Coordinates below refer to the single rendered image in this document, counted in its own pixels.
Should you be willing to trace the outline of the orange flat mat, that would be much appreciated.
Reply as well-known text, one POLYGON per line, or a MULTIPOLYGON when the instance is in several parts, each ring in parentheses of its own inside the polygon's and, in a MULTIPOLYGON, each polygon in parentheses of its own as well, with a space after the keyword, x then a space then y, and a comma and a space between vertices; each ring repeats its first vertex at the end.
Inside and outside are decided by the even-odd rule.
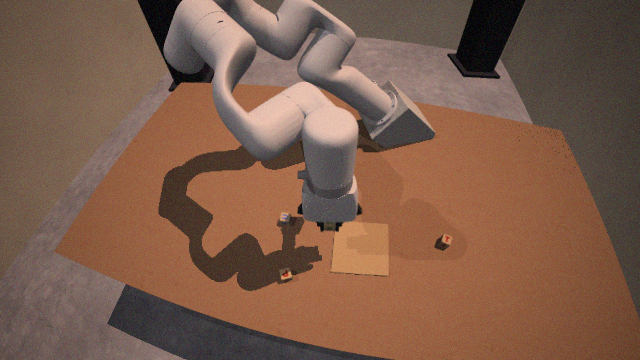
POLYGON ((389 276, 388 224, 348 222, 339 227, 331 272, 389 276))

